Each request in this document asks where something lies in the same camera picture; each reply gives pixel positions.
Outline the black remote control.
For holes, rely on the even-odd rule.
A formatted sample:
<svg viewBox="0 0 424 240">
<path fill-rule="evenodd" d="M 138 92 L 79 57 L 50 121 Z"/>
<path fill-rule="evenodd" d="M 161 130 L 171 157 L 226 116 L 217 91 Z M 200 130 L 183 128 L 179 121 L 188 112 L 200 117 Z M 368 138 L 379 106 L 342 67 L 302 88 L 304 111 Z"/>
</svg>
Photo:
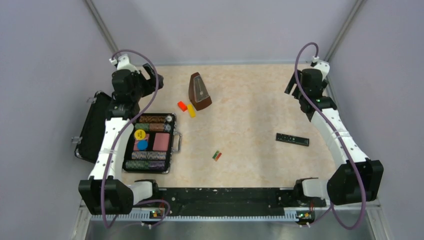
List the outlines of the black remote control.
<svg viewBox="0 0 424 240">
<path fill-rule="evenodd" d="M 288 135 L 283 133 L 276 133 L 275 140 L 278 142 L 289 143 L 289 144 L 305 146 L 305 147 L 308 147 L 310 145 L 309 138 Z"/>
</svg>

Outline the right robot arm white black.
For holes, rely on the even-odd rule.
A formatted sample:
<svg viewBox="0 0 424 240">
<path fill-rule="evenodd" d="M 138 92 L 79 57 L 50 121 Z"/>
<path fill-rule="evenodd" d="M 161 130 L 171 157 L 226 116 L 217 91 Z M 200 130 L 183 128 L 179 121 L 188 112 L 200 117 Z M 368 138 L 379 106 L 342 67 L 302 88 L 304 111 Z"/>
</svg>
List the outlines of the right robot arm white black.
<svg viewBox="0 0 424 240">
<path fill-rule="evenodd" d="M 296 70 L 285 93 L 299 101 L 300 109 L 316 127 L 325 141 L 336 171 L 329 179 L 317 177 L 298 179 L 293 200 L 307 206 L 314 197 L 331 201 L 334 205 L 360 203 L 362 192 L 352 164 L 355 164 L 364 186 L 365 200 L 376 200 L 384 167 L 380 160 L 370 159 L 355 143 L 344 126 L 337 105 L 331 97 L 324 96 L 327 82 L 317 68 Z"/>
</svg>

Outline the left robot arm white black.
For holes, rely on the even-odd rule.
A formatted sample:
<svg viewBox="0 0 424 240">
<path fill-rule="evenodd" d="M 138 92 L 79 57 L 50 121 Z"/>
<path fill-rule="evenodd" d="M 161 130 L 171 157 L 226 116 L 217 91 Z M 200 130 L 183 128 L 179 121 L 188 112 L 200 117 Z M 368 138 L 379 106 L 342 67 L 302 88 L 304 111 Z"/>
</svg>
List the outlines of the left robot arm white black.
<svg viewBox="0 0 424 240">
<path fill-rule="evenodd" d="M 117 69 L 112 74 L 114 91 L 105 110 L 104 136 L 95 165 L 87 180 L 81 180 L 78 191 L 92 215 L 129 214 L 143 201 L 154 207 L 160 202 L 160 193 L 151 180 L 139 180 L 126 185 L 122 182 L 122 168 L 127 144 L 134 130 L 132 119 L 139 117 L 139 101 L 157 92 L 163 77 L 146 63 L 142 66 L 149 75 L 146 79 L 135 69 Z"/>
</svg>

